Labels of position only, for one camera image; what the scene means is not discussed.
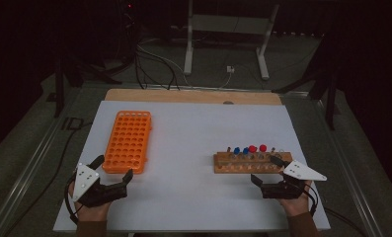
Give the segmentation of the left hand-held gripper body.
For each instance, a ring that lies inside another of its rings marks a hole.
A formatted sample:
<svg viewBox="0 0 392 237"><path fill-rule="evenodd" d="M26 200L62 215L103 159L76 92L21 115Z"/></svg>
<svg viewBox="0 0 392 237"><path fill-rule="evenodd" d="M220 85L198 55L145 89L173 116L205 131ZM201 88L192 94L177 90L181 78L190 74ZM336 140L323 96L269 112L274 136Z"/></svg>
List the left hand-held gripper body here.
<svg viewBox="0 0 392 237"><path fill-rule="evenodd" d="M87 207L95 207L127 197L127 188L120 183L103 185L100 174L87 165L77 167L72 199Z"/></svg>

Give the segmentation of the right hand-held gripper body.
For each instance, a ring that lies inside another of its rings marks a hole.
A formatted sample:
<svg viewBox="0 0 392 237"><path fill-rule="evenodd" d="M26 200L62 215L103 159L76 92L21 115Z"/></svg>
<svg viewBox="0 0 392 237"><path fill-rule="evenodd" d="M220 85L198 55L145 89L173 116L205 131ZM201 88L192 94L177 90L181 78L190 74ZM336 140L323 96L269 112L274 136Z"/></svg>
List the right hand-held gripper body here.
<svg viewBox="0 0 392 237"><path fill-rule="evenodd" d="M305 190L306 181L326 181L327 177L296 160L278 161L282 180L277 184L261 184L263 198L299 198Z"/></svg>

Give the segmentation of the wooden test tube rack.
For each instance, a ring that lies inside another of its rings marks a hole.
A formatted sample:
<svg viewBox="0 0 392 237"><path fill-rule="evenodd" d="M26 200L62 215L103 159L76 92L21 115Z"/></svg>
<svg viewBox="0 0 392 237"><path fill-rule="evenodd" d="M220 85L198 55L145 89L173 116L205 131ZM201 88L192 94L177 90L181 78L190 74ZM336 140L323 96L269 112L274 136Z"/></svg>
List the wooden test tube rack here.
<svg viewBox="0 0 392 237"><path fill-rule="evenodd" d="M270 161L271 156L276 156L283 161L291 162L290 152L276 152L274 149L266 152L265 159L259 159L259 149L254 159L242 159L240 150L239 159L233 159L233 151L217 152L213 155L214 172L216 174L276 174L281 168Z"/></svg>

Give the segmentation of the orange plastic tube rack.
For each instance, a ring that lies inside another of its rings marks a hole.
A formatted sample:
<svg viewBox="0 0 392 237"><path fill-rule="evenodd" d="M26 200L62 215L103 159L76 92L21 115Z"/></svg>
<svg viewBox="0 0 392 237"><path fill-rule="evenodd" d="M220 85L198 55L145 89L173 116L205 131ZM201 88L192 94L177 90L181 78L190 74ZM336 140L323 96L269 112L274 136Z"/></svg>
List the orange plastic tube rack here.
<svg viewBox="0 0 392 237"><path fill-rule="evenodd" d="M119 111L105 152L103 170L125 174L129 169L142 174L151 131L151 114L145 111Z"/></svg>

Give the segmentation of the person's left hand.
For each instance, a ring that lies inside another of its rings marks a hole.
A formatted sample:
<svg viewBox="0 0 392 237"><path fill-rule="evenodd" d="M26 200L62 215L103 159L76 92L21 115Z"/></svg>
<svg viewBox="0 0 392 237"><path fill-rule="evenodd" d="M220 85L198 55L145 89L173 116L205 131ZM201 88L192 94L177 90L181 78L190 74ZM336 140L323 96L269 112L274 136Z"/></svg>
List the person's left hand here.
<svg viewBox="0 0 392 237"><path fill-rule="evenodd" d="M111 203L104 203L100 206L87 207L79 201L74 202L76 216L82 222L84 221L106 221L108 219Z"/></svg>

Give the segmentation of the person's right hand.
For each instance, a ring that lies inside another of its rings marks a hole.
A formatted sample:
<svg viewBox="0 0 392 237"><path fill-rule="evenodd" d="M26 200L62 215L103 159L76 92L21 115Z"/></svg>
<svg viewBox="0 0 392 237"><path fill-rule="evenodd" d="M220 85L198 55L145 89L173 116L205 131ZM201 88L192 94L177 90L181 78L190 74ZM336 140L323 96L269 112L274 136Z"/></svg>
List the person's right hand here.
<svg viewBox="0 0 392 237"><path fill-rule="evenodd" d="M309 190L312 182L306 181L304 192L294 199L279 198L277 201L282 206L287 217L297 216L309 211Z"/></svg>

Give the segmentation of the black tripod stand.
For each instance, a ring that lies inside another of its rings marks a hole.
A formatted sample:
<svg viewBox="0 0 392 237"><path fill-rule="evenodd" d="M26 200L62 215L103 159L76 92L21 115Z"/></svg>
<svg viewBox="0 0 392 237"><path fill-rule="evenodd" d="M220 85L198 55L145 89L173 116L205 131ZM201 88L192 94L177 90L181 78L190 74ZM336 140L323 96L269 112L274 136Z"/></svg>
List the black tripod stand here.
<svg viewBox="0 0 392 237"><path fill-rule="evenodd" d="M82 78L80 71L85 71L95 76L98 80L108 84L119 84L119 81L114 80L104 72L99 71L92 65L84 62L64 47L56 49L53 54L55 77L54 101L56 102L54 116L56 118L60 116L64 108L64 79L67 79L72 87L81 87L84 83L84 79Z"/></svg>
<svg viewBox="0 0 392 237"><path fill-rule="evenodd" d="M308 92L308 97L311 100L321 100L324 95L327 95L325 121L331 130L335 129L333 116L335 112L337 74L340 67L340 58L343 54L343 51L339 49L338 42L334 34L325 34L303 75L286 86L273 89L273 93L286 94L301 85L313 81L314 84Z"/></svg>

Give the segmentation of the dark equipment rack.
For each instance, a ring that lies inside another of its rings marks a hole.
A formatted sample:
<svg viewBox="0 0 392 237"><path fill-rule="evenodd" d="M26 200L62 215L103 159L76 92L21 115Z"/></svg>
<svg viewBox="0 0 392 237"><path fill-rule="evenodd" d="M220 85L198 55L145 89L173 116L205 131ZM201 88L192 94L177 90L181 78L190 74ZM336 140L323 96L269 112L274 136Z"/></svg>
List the dark equipment rack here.
<svg viewBox="0 0 392 237"><path fill-rule="evenodd" d="M140 25L136 0L117 0L119 16L119 38L117 55L122 63L129 63L135 55Z"/></svg>

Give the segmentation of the white metal stand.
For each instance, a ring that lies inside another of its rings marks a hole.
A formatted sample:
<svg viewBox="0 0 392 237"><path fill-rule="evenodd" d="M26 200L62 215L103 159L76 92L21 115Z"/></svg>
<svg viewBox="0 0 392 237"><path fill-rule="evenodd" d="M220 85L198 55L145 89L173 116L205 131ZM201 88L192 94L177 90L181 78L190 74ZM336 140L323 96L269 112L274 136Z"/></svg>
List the white metal stand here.
<svg viewBox="0 0 392 237"><path fill-rule="evenodd" d="M279 9L273 4L267 18L234 17L223 15L200 15L194 13L194 1L188 0L187 48L184 61L184 74L191 75L193 69L193 32L236 33L263 36L263 43L256 48L257 61L263 80L270 79L265 52L274 28L274 21Z"/></svg>

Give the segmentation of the aluminium floor rail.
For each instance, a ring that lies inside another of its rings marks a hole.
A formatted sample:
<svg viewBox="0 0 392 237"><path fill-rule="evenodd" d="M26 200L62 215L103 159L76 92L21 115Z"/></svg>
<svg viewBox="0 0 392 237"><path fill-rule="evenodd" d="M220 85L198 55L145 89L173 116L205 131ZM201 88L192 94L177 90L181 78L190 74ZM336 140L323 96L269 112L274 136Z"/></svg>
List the aluminium floor rail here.
<svg viewBox="0 0 392 237"><path fill-rule="evenodd" d="M347 153L343 150L340 141L336 137L335 132L333 130L330 130L329 126L326 123L325 120L326 111L323 103L321 101L317 101L314 103L313 107L316 111L319 121L323 124L326 130L330 143L335 149L336 161L340 167L341 173L350 191L350 194L352 195L353 202L363 222L367 236L384 237L380 229L380 226L377 220L375 219L374 214L368 204L368 201L359 185L359 182L357 181L354 175L353 168L350 165L347 158Z"/></svg>
<svg viewBox="0 0 392 237"><path fill-rule="evenodd" d="M78 88L68 90L58 117L54 115L55 103L40 98L0 144L0 236L79 93Z"/></svg>

